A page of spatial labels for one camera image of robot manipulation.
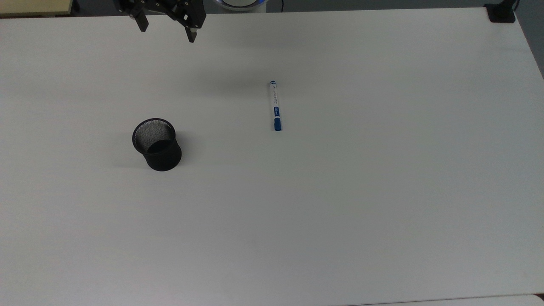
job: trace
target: wooden surface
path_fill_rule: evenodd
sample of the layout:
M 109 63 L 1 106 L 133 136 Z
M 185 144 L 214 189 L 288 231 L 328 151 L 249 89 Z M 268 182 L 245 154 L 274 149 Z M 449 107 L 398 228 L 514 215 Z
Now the wooden surface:
M 72 0 L 0 0 L 0 17 L 67 15 Z
M 544 291 L 544 81 L 518 23 L 213 15 L 190 44 L 149 22 L 0 20 L 0 304 Z M 131 142 L 153 117 L 183 150 L 166 173 Z

